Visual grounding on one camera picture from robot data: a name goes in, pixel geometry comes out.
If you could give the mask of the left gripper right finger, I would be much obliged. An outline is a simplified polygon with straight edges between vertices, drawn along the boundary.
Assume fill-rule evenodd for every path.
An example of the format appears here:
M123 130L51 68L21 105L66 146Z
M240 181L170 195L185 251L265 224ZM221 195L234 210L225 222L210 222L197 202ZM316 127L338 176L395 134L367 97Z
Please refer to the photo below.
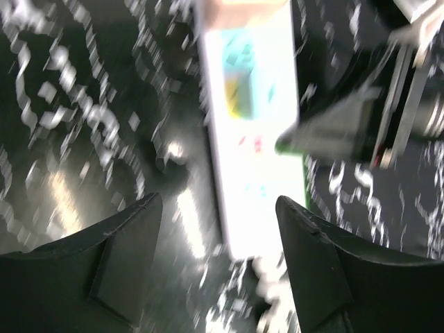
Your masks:
M286 196L276 214L303 332L442 332L443 263L373 244Z

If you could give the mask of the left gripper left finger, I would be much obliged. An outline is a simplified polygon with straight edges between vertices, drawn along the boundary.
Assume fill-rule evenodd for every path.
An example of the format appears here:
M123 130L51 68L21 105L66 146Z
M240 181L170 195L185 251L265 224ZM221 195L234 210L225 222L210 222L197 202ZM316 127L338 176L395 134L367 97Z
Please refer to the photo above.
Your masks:
M133 332L162 219L149 194L80 232L1 256L2 332Z

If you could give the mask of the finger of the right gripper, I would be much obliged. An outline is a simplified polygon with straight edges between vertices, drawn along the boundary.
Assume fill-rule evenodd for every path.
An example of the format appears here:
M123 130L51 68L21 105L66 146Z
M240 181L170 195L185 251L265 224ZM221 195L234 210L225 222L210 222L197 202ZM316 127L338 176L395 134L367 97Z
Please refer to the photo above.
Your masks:
M371 87L332 103L323 101L318 112L301 117L278 137L276 150L327 161L371 163L376 139L370 135L370 120L381 92L381 88Z

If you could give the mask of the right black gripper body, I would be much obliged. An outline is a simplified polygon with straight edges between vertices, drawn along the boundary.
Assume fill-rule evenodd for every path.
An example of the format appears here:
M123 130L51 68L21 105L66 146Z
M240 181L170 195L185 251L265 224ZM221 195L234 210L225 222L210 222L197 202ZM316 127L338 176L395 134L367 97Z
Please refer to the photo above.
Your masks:
M389 29L387 55L377 66L372 87L378 96L363 102L359 128L347 159L389 168L410 139L443 138L443 88L429 71L439 49L442 1L372 1Z

